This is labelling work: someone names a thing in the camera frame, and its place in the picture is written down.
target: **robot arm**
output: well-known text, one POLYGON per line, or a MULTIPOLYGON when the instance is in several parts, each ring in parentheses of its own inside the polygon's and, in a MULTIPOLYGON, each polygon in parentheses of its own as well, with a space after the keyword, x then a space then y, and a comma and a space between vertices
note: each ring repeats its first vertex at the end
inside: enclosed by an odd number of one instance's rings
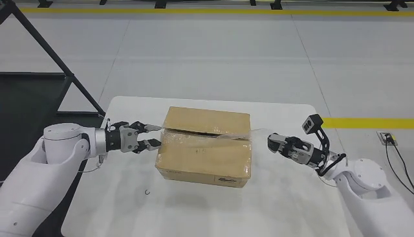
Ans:
POLYGON ((311 115, 302 125, 306 134, 317 135, 322 150, 297 137, 284 137, 277 133, 268 137, 269 150, 315 169, 321 177, 333 179, 364 236, 411 236, 414 213, 388 183, 383 169, 369 159, 348 161, 344 159, 344 153, 329 151, 329 140, 322 124, 319 115, 311 115), (362 197, 370 192, 374 192, 376 197, 362 197))
POLYGON ((83 160, 101 158, 111 150, 156 150, 161 145, 158 140, 136 138, 139 133, 160 129, 140 122, 119 122, 105 129, 77 124, 45 128, 33 150, 20 160, 0 188, 0 236, 32 236, 59 205, 83 160))

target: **white table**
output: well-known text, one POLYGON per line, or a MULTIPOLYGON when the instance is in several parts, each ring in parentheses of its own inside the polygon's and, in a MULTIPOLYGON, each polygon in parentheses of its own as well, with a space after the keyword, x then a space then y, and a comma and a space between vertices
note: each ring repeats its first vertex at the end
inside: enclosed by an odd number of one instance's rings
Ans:
MULTIPOLYGON (((162 125, 170 106, 249 113, 253 130, 267 128, 253 132, 252 178, 246 186, 168 181, 154 167, 157 152, 112 151, 99 170, 82 176, 61 229, 64 236, 349 236, 337 189, 267 148, 272 132, 319 146, 301 129, 315 113, 312 106, 118 96, 107 118, 162 125)), ((95 164, 88 161, 86 170, 95 164)))

